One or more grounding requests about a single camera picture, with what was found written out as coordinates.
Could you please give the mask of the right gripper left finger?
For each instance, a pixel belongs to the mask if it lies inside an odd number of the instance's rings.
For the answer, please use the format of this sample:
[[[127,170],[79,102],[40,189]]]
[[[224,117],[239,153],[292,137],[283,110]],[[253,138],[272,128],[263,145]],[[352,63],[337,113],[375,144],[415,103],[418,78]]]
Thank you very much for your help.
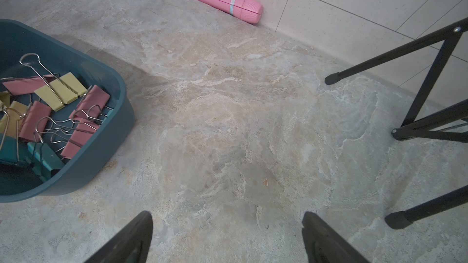
[[[145,263],[152,234],[152,215],[142,211],[85,262]]]

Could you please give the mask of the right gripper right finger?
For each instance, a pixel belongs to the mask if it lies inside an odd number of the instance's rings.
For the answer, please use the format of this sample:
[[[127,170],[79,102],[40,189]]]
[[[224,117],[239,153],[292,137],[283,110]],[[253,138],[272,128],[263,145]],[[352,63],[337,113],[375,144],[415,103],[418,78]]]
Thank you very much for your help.
[[[310,263],[369,263],[317,214],[307,211],[302,237]]]

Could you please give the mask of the teal plastic storage box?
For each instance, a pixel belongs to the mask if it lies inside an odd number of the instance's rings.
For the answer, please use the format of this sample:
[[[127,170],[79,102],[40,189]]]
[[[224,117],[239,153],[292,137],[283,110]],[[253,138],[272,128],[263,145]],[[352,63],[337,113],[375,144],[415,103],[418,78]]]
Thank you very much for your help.
[[[50,146],[65,163],[50,180],[42,182],[32,171],[32,163],[27,168],[1,164],[3,203],[35,196],[61,196],[84,187],[117,151],[135,123],[134,110],[126,95],[126,84],[114,69],[21,22],[2,20],[1,78],[38,76],[32,69],[19,63],[26,53],[38,54],[42,63],[57,76],[72,72],[85,88],[89,89],[93,85],[101,87],[110,95],[110,99],[97,118],[88,119],[100,125],[100,128],[71,160],[62,159],[56,152],[63,144],[51,144],[49,135],[42,136],[43,141],[39,142]],[[9,107],[13,101],[28,106],[27,112],[34,101],[46,104],[34,93],[13,96],[2,83],[1,92],[7,95],[6,102],[1,103],[1,118],[4,115],[2,107]],[[52,109],[50,117],[56,121],[70,119],[70,114],[82,98],[58,112]]]

